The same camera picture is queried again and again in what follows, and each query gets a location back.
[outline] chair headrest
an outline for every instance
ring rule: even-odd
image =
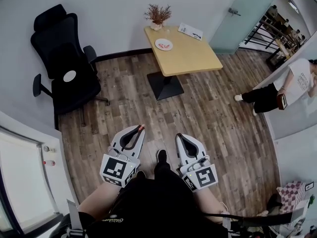
[[[34,20],[34,31],[41,31],[54,25],[66,17],[66,11],[61,4],[58,4],[42,14],[38,15]]]

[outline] dried flower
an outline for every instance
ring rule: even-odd
[[[157,4],[149,4],[148,11],[144,12],[144,18],[153,21],[156,25],[163,25],[164,21],[172,15],[170,6],[159,7]]]

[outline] chair armrest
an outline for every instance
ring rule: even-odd
[[[84,47],[84,53],[86,55],[88,63],[90,64],[97,58],[96,51],[92,46]]]
[[[33,96],[38,97],[43,91],[53,98],[52,93],[44,85],[42,85],[41,80],[42,76],[40,74],[37,74],[33,80]]]

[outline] human hand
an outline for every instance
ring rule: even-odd
[[[285,94],[285,92],[286,92],[286,90],[285,90],[285,88],[284,87],[282,87],[278,92],[277,92],[277,95],[283,95],[283,94]]]

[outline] brown bag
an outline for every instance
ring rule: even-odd
[[[278,109],[284,110],[287,107],[287,101],[286,101],[285,94],[277,95],[276,98],[277,98]]]

